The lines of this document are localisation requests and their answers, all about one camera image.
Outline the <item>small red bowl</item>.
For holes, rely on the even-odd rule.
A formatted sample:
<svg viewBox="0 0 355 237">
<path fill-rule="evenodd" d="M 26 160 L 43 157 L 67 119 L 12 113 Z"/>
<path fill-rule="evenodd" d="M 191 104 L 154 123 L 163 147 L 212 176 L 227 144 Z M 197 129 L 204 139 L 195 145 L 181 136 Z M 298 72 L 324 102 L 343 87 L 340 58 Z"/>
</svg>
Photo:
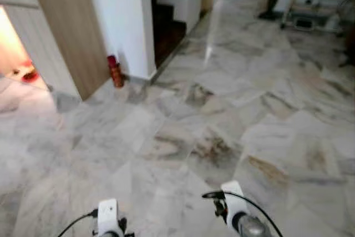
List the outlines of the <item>small red bowl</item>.
<svg viewBox="0 0 355 237">
<path fill-rule="evenodd" d="M 41 77 L 30 59 L 23 62 L 21 66 L 16 69 L 16 74 L 21 76 L 21 82 L 25 84 L 32 84 Z"/>
</svg>

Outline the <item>dark brown furniture piece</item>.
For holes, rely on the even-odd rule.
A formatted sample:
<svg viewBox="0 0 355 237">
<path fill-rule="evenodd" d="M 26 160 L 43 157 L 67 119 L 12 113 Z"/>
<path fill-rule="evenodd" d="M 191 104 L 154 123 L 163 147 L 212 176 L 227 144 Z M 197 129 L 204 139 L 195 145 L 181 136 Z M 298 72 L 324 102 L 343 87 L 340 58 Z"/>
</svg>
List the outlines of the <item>dark brown furniture piece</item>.
<svg viewBox="0 0 355 237">
<path fill-rule="evenodd" d="M 346 65 L 355 66 L 355 24 L 352 23 L 347 28 L 345 39 L 345 55 L 347 56 Z"/>
</svg>

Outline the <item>light wood cabinet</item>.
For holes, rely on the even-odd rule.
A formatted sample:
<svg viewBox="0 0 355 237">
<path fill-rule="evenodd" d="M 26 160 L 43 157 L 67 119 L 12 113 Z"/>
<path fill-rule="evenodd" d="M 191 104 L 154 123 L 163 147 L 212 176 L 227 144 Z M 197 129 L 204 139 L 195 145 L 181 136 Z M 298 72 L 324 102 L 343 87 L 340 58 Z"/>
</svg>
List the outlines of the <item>light wood cabinet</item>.
<svg viewBox="0 0 355 237">
<path fill-rule="evenodd" d="M 92 0 L 0 0 L 0 13 L 51 90 L 86 100 L 109 79 Z"/>
</svg>

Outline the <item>dark wooden staircase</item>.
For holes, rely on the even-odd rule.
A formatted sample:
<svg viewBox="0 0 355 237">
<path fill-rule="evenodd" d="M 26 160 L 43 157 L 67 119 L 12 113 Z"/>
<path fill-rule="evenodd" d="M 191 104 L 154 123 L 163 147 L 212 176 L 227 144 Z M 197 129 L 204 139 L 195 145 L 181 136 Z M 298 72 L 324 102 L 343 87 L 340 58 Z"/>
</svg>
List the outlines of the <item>dark wooden staircase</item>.
<svg viewBox="0 0 355 237">
<path fill-rule="evenodd" d="M 167 57 L 178 48 L 180 42 L 187 34 L 187 24 L 176 21 L 175 8 L 172 4 L 158 3 L 151 0 L 151 12 L 153 23 L 153 48 L 154 62 L 160 68 Z"/>
</svg>

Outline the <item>red spray can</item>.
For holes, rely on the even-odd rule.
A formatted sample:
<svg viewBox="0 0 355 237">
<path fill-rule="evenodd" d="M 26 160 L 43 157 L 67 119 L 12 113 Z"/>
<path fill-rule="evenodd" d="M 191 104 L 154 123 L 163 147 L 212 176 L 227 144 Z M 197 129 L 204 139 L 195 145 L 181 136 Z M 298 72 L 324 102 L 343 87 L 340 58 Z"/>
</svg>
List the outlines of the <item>red spray can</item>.
<svg viewBox="0 0 355 237">
<path fill-rule="evenodd" d="M 108 66 L 110 70 L 110 77 L 112 79 L 113 85 L 116 88 L 124 87 L 124 78 L 121 72 L 121 64 L 114 55 L 107 57 Z"/>
</svg>

